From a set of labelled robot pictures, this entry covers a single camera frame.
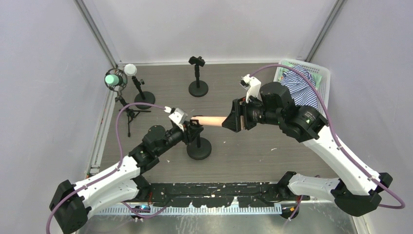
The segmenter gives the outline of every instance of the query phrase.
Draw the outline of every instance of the white basket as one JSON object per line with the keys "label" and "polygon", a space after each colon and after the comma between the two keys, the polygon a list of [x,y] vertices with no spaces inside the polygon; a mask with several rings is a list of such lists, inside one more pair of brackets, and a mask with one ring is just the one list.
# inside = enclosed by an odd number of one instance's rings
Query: white basket
{"label": "white basket", "polygon": [[[328,107],[328,96],[330,94],[330,71],[327,68],[321,67],[321,66],[309,63],[309,62],[303,62],[303,61],[300,61],[300,60],[288,59],[288,58],[281,60],[280,64],[282,62],[289,62],[289,63],[294,64],[294,65],[299,64],[299,65],[303,66],[305,69],[307,69],[308,71],[310,71],[312,73],[320,74],[321,75],[321,82],[320,82],[320,85],[319,85],[319,89],[317,91],[320,93],[320,96],[324,101],[325,107]],[[277,71],[275,73],[274,81],[276,81],[276,82],[278,82],[278,76],[280,74],[280,70],[281,70],[280,68],[277,68]],[[322,109],[320,101],[318,101],[317,110],[323,116],[325,116],[325,113]]]}

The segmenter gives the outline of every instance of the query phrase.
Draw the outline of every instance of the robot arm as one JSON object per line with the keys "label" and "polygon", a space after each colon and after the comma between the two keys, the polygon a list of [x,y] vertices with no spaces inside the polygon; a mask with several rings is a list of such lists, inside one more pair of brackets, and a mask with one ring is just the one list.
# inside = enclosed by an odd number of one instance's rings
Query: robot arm
{"label": "robot arm", "polygon": [[[296,106],[287,87],[271,82],[261,87],[255,77],[245,76],[241,85],[247,96],[235,99],[229,116],[221,126],[234,132],[255,127],[257,123],[278,125],[284,134],[303,143],[318,154],[339,176],[325,179],[287,172],[279,181],[286,194],[310,195],[335,202],[343,211],[361,216],[375,210],[382,191],[337,148],[326,118],[311,106]],[[217,126],[218,118],[199,117],[200,124]],[[373,177],[389,187],[392,177],[364,164],[346,145],[345,150]]]}
{"label": "robot arm", "polygon": [[[55,218],[64,234],[80,229],[97,212],[116,203],[134,198],[144,199],[150,192],[150,185],[142,174],[159,162],[159,156],[183,141],[190,144],[204,129],[197,121],[186,121],[187,114],[173,109],[169,118],[173,127],[165,130],[154,125],[136,146],[122,160],[122,165],[111,176],[79,191],[65,201],[55,213]],[[50,210],[68,194],[96,181],[116,169],[118,163],[104,171],[72,184],[66,180],[59,184],[50,203]]]}

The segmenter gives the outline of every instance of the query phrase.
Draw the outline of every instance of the striped cloth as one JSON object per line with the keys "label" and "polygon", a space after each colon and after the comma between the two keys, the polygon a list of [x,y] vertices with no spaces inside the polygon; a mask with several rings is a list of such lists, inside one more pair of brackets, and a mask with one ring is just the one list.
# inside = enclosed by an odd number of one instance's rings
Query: striped cloth
{"label": "striped cloth", "polygon": [[[301,65],[295,65],[293,67],[300,73],[302,73],[307,79],[310,80],[313,86],[316,86],[316,82],[314,81],[311,73],[307,71]],[[317,109],[317,96],[311,87],[305,82],[299,75],[297,75],[293,71],[285,71],[282,74],[281,84],[287,86],[290,90],[291,97],[294,99],[294,102],[298,106],[312,106]]]}

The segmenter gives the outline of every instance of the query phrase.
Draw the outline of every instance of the tripod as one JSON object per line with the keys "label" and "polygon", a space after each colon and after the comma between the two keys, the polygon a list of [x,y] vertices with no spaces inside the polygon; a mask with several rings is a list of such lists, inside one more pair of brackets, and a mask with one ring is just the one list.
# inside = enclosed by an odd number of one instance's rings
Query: tripod
{"label": "tripod", "polygon": [[[128,103],[123,99],[122,96],[118,96],[115,98],[115,102],[120,101],[123,106],[126,106]],[[131,122],[140,114],[141,112],[150,112],[150,111],[138,111],[132,110],[129,107],[126,108],[126,116],[128,116],[128,137],[131,137]]]}

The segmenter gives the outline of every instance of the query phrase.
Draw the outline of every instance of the green cloth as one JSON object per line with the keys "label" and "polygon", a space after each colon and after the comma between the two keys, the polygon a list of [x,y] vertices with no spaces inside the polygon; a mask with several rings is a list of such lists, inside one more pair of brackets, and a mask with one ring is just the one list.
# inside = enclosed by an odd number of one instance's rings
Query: green cloth
{"label": "green cloth", "polygon": [[[285,65],[285,66],[289,66],[289,67],[294,67],[295,66],[294,64],[289,63],[287,61],[282,62],[281,65]],[[282,74],[284,72],[287,72],[287,71],[289,71],[287,68],[283,68],[283,67],[280,68],[280,72],[278,73],[278,78],[277,78],[278,82],[281,81]],[[320,87],[322,76],[320,74],[317,74],[317,73],[313,73],[313,72],[310,72],[310,73],[311,73],[311,76],[314,78],[314,81],[316,82],[316,89],[318,90],[319,87]]]}

